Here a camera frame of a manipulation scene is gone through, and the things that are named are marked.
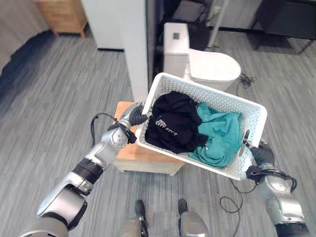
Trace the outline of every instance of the toilet seat lid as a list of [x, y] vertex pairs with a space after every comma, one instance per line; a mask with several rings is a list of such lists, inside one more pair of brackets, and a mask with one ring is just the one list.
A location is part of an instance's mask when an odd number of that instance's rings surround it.
[[197, 80], [232, 81], [239, 77], [239, 63], [224, 53], [190, 49], [190, 75]]

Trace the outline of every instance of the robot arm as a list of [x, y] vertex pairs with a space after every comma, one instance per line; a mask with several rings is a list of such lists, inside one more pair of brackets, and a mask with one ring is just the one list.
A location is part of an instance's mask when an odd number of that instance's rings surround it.
[[130, 127], [146, 121], [142, 104], [129, 107], [119, 122], [111, 126], [92, 150], [46, 196], [39, 206], [38, 219], [31, 223], [20, 237], [67, 237], [68, 231], [77, 226], [87, 208], [85, 197], [94, 183], [116, 158], [127, 143], [134, 143]]
[[257, 166], [247, 170], [247, 178], [257, 184], [261, 200], [276, 228], [279, 237], [308, 236], [309, 231], [299, 202], [291, 195], [296, 180], [275, 168], [275, 157], [268, 144], [261, 142], [259, 148], [244, 144], [252, 152]]

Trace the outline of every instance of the toilet tank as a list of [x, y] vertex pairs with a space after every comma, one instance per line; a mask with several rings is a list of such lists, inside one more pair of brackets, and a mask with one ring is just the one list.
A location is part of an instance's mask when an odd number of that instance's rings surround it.
[[189, 60], [187, 24], [165, 23], [163, 30], [163, 71], [183, 78]]

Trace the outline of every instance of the teal shirt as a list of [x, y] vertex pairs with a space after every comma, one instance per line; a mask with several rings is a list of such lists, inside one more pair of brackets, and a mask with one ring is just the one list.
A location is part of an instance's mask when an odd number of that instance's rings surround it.
[[241, 113], [221, 113], [202, 102], [197, 105], [197, 114], [202, 119], [198, 132], [207, 135], [208, 140], [204, 147], [199, 146], [189, 153], [189, 157], [215, 167], [225, 167], [241, 147]]

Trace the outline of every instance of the black t-shirt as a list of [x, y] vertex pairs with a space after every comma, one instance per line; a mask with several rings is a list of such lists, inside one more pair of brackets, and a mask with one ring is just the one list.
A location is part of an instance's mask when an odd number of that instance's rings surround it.
[[198, 133], [201, 123], [196, 102], [188, 95], [172, 91], [154, 103], [145, 139], [154, 146], [176, 154], [193, 152], [196, 146], [204, 146], [208, 138]]

